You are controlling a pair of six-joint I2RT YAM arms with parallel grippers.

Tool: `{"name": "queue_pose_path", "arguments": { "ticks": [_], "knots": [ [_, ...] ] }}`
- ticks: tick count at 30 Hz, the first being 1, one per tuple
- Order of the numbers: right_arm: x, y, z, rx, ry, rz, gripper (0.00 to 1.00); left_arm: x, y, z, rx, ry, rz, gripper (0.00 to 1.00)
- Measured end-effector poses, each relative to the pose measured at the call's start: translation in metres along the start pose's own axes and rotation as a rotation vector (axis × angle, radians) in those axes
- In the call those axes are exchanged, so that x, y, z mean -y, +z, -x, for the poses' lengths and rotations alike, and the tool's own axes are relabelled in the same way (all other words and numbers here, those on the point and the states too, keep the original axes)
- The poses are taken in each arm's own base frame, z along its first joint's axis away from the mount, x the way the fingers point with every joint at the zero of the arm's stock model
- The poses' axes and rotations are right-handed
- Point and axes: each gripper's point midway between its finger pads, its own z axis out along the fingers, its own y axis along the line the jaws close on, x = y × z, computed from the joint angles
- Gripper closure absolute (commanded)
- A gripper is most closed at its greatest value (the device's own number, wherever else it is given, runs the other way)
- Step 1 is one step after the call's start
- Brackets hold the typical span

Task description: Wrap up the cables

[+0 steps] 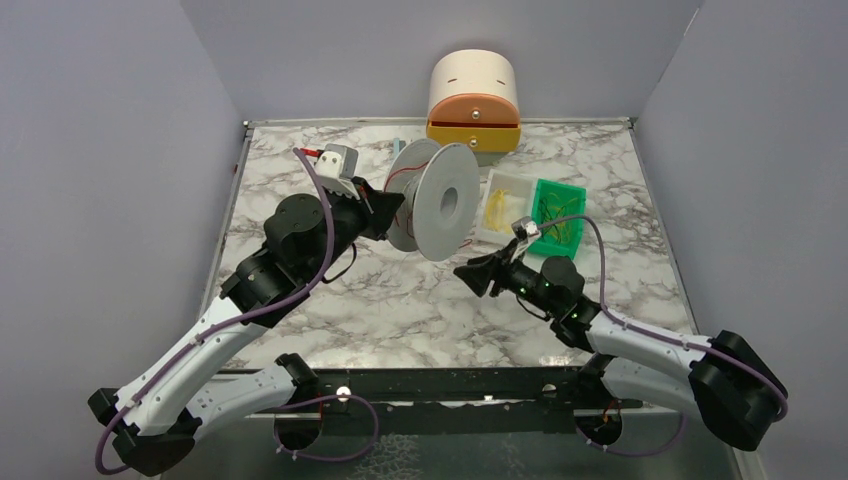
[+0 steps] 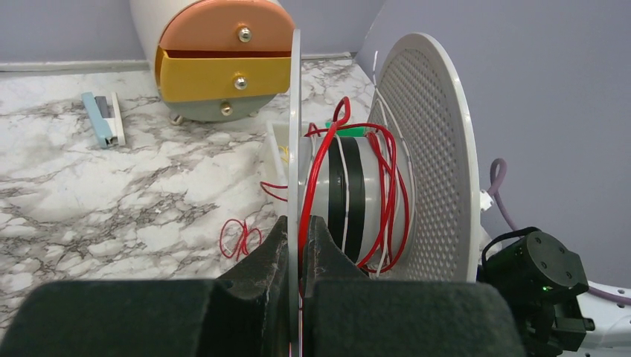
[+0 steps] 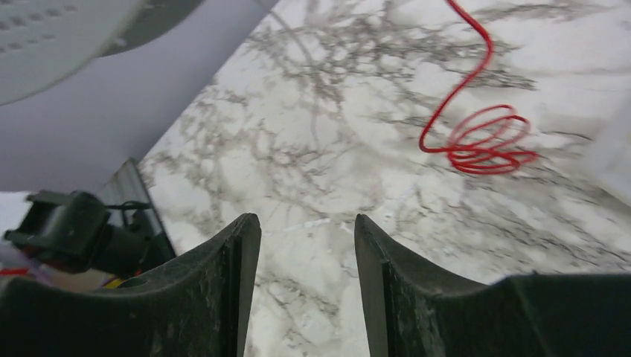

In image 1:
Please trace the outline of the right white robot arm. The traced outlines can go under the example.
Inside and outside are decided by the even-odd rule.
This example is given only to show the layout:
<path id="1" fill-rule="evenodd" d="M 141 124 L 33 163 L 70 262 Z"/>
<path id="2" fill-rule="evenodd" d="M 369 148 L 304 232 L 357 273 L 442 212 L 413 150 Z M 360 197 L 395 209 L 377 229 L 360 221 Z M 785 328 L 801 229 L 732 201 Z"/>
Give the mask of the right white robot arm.
<path id="1" fill-rule="evenodd" d="M 680 334 L 625 317 L 583 292 L 584 277 L 567 256 L 539 269 L 516 242 L 453 271 L 476 296 L 509 292 L 531 304 L 568 347 L 594 354 L 597 382 L 610 397 L 640 400 L 699 420 L 738 450 L 756 450 L 788 412 L 788 391 L 739 334 Z"/>

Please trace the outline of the white plastic bin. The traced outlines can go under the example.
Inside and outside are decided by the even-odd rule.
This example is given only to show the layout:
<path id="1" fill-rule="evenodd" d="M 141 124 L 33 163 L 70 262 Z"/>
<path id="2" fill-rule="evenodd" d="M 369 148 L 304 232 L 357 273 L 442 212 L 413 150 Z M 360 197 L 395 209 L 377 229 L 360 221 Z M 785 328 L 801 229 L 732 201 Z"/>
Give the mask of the white plastic bin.
<path id="1" fill-rule="evenodd" d="M 482 190 L 474 237 L 504 245 L 513 238 L 511 224 L 532 213 L 538 179 L 491 169 Z"/>

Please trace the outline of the white plastic cable spool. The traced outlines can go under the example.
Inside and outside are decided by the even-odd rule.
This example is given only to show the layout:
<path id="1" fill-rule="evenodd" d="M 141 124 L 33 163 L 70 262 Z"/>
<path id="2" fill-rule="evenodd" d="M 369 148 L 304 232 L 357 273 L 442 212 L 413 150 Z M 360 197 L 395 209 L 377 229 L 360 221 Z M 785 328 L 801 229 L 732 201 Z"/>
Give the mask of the white plastic cable spool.
<path id="1" fill-rule="evenodd" d="M 391 245 L 433 262 L 451 257 L 476 219 L 480 181 L 476 157 L 464 144 L 425 138 L 406 145 L 384 183 L 385 191 L 405 197 L 389 229 Z"/>

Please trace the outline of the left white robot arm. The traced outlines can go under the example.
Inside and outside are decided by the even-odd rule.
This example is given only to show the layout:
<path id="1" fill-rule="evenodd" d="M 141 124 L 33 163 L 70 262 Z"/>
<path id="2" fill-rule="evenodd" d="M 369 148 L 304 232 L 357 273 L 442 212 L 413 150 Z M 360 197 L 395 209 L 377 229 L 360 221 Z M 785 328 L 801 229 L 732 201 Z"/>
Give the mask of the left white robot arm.
<path id="1" fill-rule="evenodd" d="M 357 239 L 385 239 L 404 200 L 362 178 L 349 197 L 327 189 L 285 197 L 265 221 L 261 247 L 223 282 L 194 326 L 137 379 L 91 395 L 89 407 L 105 428 L 99 446 L 115 450 L 122 470 L 156 476 L 215 429 L 314 397 L 317 375 L 296 354 L 225 384 L 212 379 L 305 302 Z"/>

